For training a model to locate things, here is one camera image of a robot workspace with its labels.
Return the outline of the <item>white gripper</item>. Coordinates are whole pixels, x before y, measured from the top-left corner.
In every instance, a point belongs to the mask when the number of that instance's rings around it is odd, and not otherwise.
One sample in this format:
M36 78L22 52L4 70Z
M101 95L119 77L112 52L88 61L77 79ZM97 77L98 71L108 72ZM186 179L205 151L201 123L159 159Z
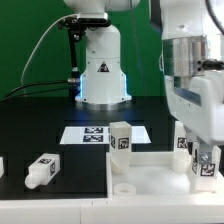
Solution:
M164 79L170 113L204 141L198 146L198 163L212 164L214 145L224 145L224 73L206 71L193 77L188 89L175 88L171 76Z

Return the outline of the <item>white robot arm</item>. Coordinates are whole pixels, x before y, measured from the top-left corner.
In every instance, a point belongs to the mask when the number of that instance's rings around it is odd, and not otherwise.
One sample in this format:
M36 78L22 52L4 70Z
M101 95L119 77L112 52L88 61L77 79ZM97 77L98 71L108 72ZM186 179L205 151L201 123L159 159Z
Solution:
M99 66L109 61L100 23L108 10L126 9L127 0L64 0L79 23L87 25L86 77L80 98L89 104L118 102L103 88ZM198 143L197 162L212 162L213 148L224 144L224 0L149 0L160 19L160 69L168 108Z

